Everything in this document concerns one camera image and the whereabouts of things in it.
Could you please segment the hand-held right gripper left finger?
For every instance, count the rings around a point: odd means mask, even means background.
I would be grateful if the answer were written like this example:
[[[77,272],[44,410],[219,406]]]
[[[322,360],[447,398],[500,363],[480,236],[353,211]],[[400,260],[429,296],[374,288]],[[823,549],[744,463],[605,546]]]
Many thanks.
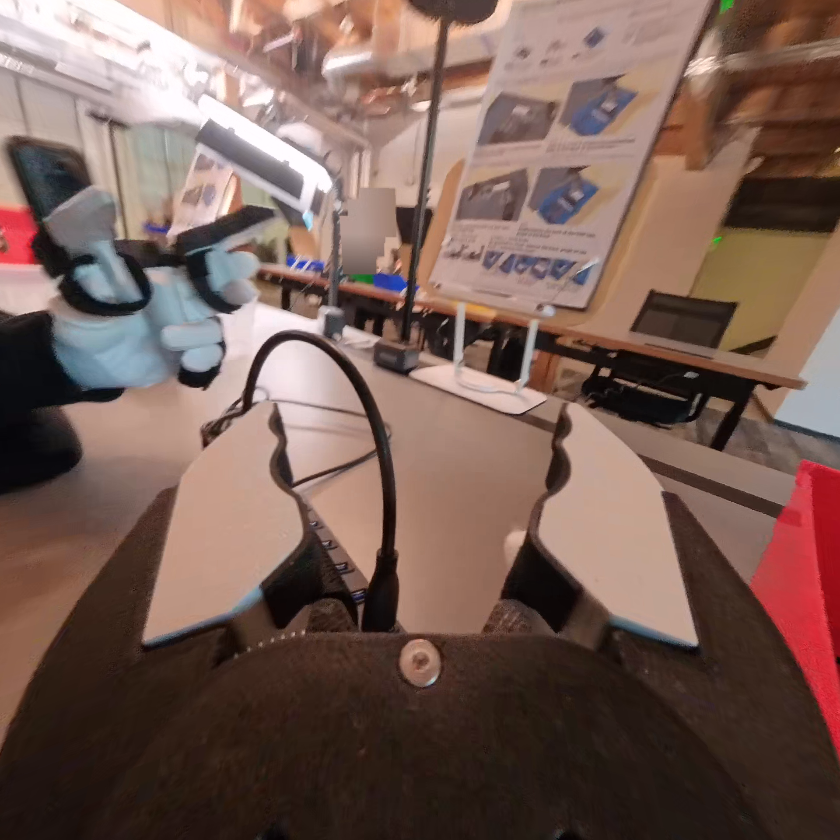
[[[285,448],[278,405],[260,402],[188,467],[164,537],[145,648],[230,624],[303,546],[301,500],[279,472]]]

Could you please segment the person's left hand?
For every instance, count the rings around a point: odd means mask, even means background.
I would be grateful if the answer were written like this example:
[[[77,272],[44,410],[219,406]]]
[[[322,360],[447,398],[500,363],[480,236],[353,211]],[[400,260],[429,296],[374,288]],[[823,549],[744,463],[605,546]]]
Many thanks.
[[[205,388],[226,355],[221,317],[256,299],[257,257],[238,248],[275,218],[243,206],[181,232],[172,247],[117,240],[112,196],[76,191],[38,225],[59,362],[83,389],[147,387],[175,378]]]

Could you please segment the white board stand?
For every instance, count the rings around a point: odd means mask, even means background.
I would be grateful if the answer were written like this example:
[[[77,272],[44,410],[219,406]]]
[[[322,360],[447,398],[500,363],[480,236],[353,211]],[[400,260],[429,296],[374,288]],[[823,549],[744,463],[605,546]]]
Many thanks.
[[[516,381],[466,368],[464,360],[467,305],[463,301],[455,309],[454,359],[448,364],[417,367],[408,377],[439,391],[509,415],[520,416],[546,403],[545,393],[529,387],[540,318],[528,321],[527,337]]]

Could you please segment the long wooden desk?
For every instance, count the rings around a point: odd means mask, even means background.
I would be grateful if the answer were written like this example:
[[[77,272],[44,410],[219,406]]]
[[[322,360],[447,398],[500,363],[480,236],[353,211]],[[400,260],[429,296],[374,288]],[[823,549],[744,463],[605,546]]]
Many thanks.
[[[320,272],[264,264],[259,280],[279,289],[280,308],[291,311],[303,301],[320,309],[329,304],[331,285]],[[348,325],[365,331],[369,324],[373,333],[381,337],[385,324],[392,322],[399,330],[403,322],[403,295],[372,284],[342,280],[338,287],[337,306],[344,312]]]

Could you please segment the instruction sheet on board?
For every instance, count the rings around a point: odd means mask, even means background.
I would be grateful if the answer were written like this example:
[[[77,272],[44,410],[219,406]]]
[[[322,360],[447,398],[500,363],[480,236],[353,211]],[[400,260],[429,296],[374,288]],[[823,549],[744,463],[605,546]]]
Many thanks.
[[[171,244],[187,230],[216,221],[228,205],[228,184],[235,170],[201,150],[196,150],[183,189],[173,206],[167,238]]]
[[[458,174],[426,297],[574,322],[615,296],[660,167],[650,162],[633,190],[618,163]]]

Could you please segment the red plastic bin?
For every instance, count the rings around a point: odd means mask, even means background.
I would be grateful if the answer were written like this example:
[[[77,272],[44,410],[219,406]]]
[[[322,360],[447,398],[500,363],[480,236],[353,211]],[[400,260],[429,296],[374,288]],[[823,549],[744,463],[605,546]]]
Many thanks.
[[[839,472],[802,461],[750,584],[839,749]]]
[[[1,266],[35,266],[36,224],[26,206],[1,205]]]

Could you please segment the black light stand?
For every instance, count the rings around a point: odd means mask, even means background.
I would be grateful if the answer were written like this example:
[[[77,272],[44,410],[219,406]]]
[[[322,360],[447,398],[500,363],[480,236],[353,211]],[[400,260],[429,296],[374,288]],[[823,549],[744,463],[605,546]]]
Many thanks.
[[[336,178],[333,186],[333,202],[331,215],[332,244],[329,268],[329,293],[325,306],[340,308],[341,268],[341,217],[343,215],[343,187],[340,178]]]

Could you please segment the printed instruction sheet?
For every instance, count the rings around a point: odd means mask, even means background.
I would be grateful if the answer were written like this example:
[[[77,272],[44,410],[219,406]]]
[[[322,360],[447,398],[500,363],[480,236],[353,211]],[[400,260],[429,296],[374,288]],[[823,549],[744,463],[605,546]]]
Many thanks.
[[[516,2],[432,292],[589,307],[713,2]]]

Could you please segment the long black usb hub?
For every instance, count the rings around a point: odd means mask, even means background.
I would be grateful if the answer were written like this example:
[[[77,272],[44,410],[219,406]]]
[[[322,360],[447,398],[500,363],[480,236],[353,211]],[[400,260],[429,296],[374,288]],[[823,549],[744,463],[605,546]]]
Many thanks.
[[[310,527],[317,534],[322,548],[331,559],[336,574],[349,591],[355,603],[358,622],[360,622],[364,612],[369,582],[357,563],[344,548],[336,533],[331,529],[320,510],[313,506],[312,501],[307,496],[301,494],[301,499],[309,517]]]

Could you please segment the led panel light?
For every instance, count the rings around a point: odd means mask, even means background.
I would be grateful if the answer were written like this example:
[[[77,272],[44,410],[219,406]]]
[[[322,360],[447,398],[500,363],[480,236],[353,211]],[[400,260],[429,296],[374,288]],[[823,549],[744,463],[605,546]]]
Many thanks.
[[[299,215],[317,217],[333,190],[325,164],[293,142],[261,128],[229,106],[202,95],[198,148]]]

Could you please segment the black mesh office chair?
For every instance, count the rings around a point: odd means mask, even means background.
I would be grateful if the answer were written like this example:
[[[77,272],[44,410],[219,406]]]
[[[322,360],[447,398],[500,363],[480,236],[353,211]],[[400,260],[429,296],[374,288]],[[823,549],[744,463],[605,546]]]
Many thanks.
[[[646,345],[711,358],[739,304],[651,290],[628,332]]]

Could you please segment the black rectangular device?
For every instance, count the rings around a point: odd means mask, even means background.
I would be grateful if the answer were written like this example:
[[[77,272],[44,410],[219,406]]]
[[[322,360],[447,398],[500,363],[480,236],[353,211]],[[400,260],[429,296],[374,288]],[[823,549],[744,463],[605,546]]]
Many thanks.
[[[419,365],[420,351],[410,344],[379,339],[374,345],[372,360],[378,368],[409,375]]]

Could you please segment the black disc floor lamp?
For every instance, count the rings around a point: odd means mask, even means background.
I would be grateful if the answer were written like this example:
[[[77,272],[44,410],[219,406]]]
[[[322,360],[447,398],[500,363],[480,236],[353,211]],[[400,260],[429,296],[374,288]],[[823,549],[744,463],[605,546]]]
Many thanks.
[[[431,91],[427,109],[427,122],[423,143],[423,157],[418,179],[416,211],[414,216],[412,254],[408,267],[406,294],[402,310],[400,344],[408,350],[411,343],[413,310],[417,296],[419,260],[422,252],[424,219],[428,187],[434,162],[434,146],[438,126],[440,100],[443,95],[445,59],[448,32],[452,25],[472,26],[486,21],[497,9],[496,1],[412,1],[409,4],[428,19],[437,21],[437,36],[432,66]]]

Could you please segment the thick black cable blue plug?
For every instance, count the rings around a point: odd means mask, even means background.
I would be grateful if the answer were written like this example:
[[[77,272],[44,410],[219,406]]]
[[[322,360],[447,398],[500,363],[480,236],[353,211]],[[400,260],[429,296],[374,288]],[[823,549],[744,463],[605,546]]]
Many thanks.
[[[392,460],[391,434],[387,430],[385,420],[362,373],[352,360],[328,339],[301,330],[279,331],[271,335],[255,354],[241,394],[241,412],[247,414],[253,407],[259,375],[270,354],[282,344],[290,342],[309,344],[330,357],[352,384],[371,428],[381,477],[382,532],[381,546],[376,554],[374,572],[364,601],[361,628],[366,633],[390,632],[396,624],[399,597],[396,478]]]

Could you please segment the person's left forearm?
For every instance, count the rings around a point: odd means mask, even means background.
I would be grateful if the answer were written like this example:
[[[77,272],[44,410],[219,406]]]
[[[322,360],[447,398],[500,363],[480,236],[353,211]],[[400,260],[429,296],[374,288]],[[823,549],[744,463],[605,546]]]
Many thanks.
[[[47,311],[1,314],[1,494],[42,485],[81,461],[81,441],[63,412],[104,404],[124,390],[85,390],[57,360]]]

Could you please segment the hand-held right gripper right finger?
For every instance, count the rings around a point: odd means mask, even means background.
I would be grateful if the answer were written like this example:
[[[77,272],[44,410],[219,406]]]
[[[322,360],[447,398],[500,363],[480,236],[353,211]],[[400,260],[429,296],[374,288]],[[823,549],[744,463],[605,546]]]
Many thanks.
[[[665,492],[642,459],[581,406],[560,409],[545,491],[500,598],[591,649],[613,629],[699,646]]]

